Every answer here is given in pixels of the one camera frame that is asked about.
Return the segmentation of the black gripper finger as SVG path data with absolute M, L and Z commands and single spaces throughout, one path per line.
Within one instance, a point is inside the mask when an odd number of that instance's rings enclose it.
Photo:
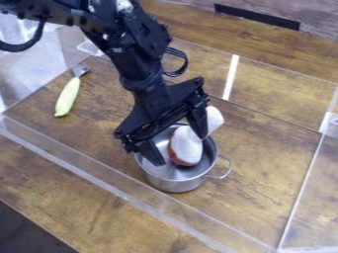
M 198 104 L 196 106 L 191 107 L 188 109 L 186 119 L 194 133 L 200 139 L 203 139 L 208 132 L 206 105 Z
M 163 155 L 151 139 L 143 140 L 136 144 L 139 153 L 147 158 L 147 160 L 155 166 L 163 166 L 166 164 Z

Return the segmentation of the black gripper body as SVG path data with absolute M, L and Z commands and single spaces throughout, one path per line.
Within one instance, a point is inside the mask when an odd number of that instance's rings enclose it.
M 127 152 L 137 152 L 136 144 L 151 139 L 174 123 L 186 118 L 188 109 L 207 106 L 203 78 L 195 77 L 170 85 L 163 76 L 135 81 L 121 77 L 123 88 L 133 95 L 129 115 L 113 131 Z

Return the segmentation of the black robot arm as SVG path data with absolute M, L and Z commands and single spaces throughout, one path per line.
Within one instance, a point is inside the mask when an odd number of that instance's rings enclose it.
M 147 14 L 139 0 L 0 0 L 0 13 L 39 22 L 27 42 L 0 41 L 0 50 L 31 48 L 41 39 L 44 25 L 53 23 L 77 26 L 108 56 L 120 83 L 135 98 L 132 111 L 113 132 L 128 152 L 141 153 L 156 166 L 164 165 L 153 137 L 180 119 L 187 119 L 200 138 L 207 135 L 203 79 L 196 77 L 175 85 L 166 82 L 166 76 L 176 77 L 184 70 L 166 72 L 163 55 L 184 58 L 186 54 L 170 47 L 168 27 Z

